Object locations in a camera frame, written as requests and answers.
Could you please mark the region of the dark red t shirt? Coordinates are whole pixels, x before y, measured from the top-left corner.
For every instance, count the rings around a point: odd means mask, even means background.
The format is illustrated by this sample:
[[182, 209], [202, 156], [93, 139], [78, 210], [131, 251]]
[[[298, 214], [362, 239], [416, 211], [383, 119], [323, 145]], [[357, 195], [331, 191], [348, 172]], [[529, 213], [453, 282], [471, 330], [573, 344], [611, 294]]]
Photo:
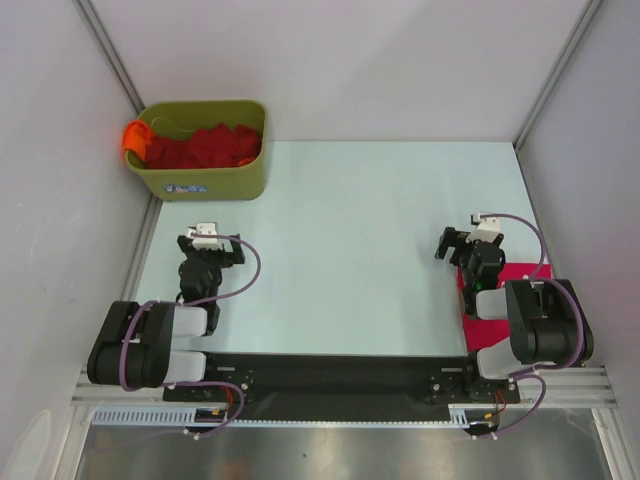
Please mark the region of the dark red t shirt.
[[256, 130], [245, 125], [231, 129], [220, 123], [198, 129], [187, 140], [156, 136], [143, 163], [148, 169], [236, 168], [253, 162], [261, 147], [262, 137]]

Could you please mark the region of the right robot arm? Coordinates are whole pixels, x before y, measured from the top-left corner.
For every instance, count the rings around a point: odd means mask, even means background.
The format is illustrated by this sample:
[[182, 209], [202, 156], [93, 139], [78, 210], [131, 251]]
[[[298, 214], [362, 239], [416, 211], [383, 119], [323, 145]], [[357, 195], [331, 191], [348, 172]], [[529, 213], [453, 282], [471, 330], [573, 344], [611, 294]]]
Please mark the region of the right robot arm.
[[576, 367], [595, 347], [592, 330], [570, 281], [554, 279], [548, 265], [510, 263], [496, 227], [467, 232], [446, 227], [434, 257], [457, 269], [466, 346], [477, 367], [461, 376], [463, 393], [484, 401], [497, 380], [539, 369]]

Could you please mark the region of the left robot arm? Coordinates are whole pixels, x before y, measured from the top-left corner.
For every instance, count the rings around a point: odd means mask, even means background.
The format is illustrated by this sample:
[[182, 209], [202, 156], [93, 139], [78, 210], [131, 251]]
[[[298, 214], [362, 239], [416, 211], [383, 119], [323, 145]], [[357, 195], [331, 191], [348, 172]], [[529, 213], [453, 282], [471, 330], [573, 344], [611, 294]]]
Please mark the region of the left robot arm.
[[87, 361], [92, 384], [135, 390], [186, 382], [202, 400], [219, 392], [221, 376], [206, 366], [206, 356], [172, 354], [171, 344], [179, 337], [209, 337], [215, 332], [222, 271], [245, 263], [241, 236], [200, 233], [191, 227], [177, 244], [184, 260], [178, 267], [175, 300], [111, 304]]

